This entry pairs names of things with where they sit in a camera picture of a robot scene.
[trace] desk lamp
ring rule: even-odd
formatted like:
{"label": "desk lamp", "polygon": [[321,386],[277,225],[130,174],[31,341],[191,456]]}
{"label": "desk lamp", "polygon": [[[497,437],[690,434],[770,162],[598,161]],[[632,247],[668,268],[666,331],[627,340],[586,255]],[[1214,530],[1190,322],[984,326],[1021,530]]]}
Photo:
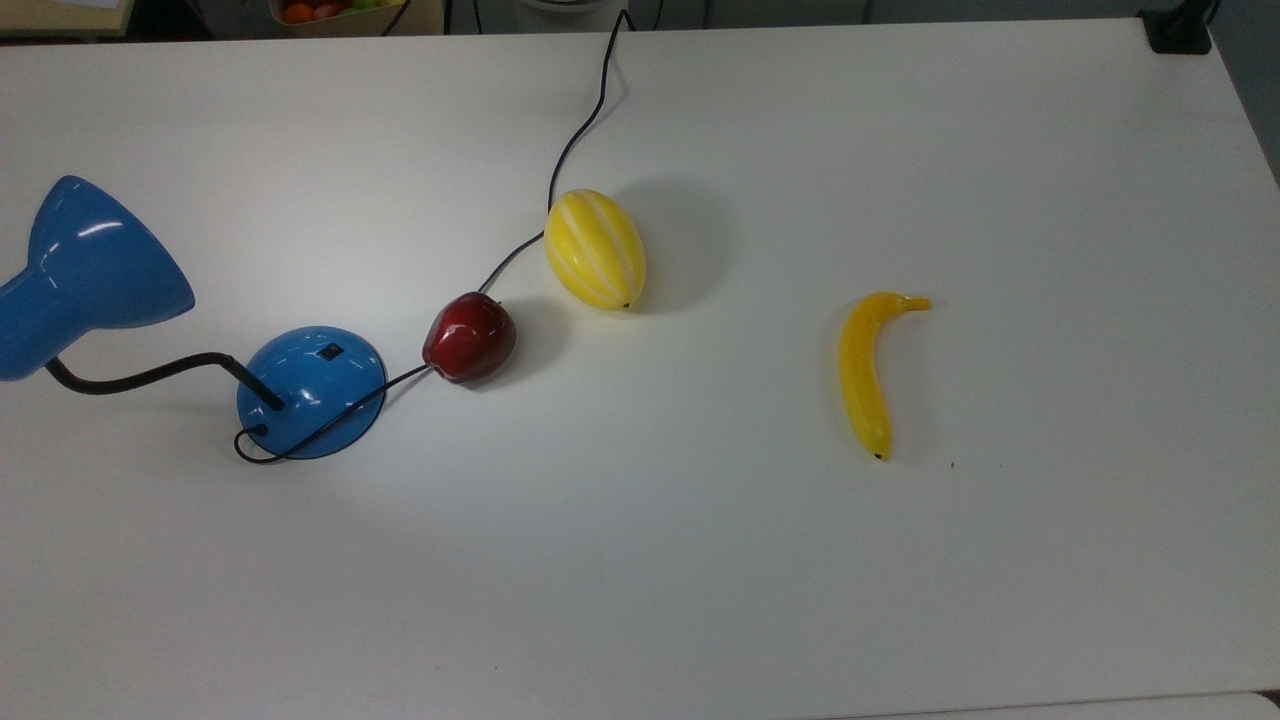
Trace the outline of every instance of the desk lamp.
{"label": "desk lamp", "polygon": [[0,380],[45,368],[76,392],[113,395],[219,365],[241,383],[237,410],[253,442],[297,459],[347,447],[378,418],[383,396],[311,437],[387,380],[372,346],[338,328],[287,332],[247,366],[230,355],[202,352],[106,382],[82,379],[58,357],[91,329],[151,325],[195,305],[186,275],[132,213],[92,183],[64,177],[36,214],[26,269],[0,287]]}

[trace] yellow banana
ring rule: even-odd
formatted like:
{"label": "yellow banana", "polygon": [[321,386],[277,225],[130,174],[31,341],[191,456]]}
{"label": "yellow banana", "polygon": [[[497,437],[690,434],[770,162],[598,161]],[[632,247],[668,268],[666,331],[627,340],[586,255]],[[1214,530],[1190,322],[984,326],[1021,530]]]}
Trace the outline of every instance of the yellow banana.
{"label": "yellow banana", "polygon": [[877,460],[888,460],[893,428],[884,407],[884,395],[876,377],[876,336],[881,327],[910,310],[928,310],[924,297],[905,297],[895,292],[868,295],[854,307],[840,333],[840,388],[845,393],[849,421],[867,450]]}
{"label": "yellow banana", "polygon": [[547,215],[547,260],[579,300],[623,310],[640,297],[644,246],[617,202],[594,190],[566,192]]}

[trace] lamp base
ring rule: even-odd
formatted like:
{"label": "lamp base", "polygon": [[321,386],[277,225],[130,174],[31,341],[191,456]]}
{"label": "lamp base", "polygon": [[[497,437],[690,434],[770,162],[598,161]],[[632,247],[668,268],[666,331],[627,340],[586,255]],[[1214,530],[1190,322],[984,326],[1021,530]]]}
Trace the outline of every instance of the lamp base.
{"label": "lamp base", "polygon": [[[339,413],[387,382],[381,357],[362,337],[324,325],[289,331],[262,346],[246,365],[253,377],[284,400],[271,410],[241,386],[236,406],[244,429],[259,425],[265,434],[248,437],[273,455],[293,450]],[[289,455],[312,459],[332,455],[360,439],[383,409],[384,397],[370,400],[328,432]]]}

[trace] blue lamp shade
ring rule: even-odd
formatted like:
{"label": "blue lamp shade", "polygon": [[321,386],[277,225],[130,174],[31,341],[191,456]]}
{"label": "blue lamp shade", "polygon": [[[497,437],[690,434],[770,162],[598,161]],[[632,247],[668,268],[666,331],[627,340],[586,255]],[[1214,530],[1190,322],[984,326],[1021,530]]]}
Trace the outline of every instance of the blue lamp shade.
{"label": "blue lamp shade", "polygon": [[0,380],[45,366],[95,328],[191,310],[186,275],[151,232],[88,181],[58,181],[31,227],[27,268],[0,287]]}

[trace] apple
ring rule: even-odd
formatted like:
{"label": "apple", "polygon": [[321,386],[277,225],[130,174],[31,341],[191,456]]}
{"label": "apple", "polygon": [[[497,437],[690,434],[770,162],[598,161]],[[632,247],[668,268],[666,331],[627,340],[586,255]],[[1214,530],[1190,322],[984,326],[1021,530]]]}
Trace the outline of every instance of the apple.
{"label": "apple", "polygon": [[316,19],[332,18],[343,10],[342,3],[324,3],[316,6]]}
{"label": "apple", "polygon": [[506,307],[483,292],[468,292],[444,306],[422,345],[422,361],[451,383],[493,374],[516,347],[516,323]]}

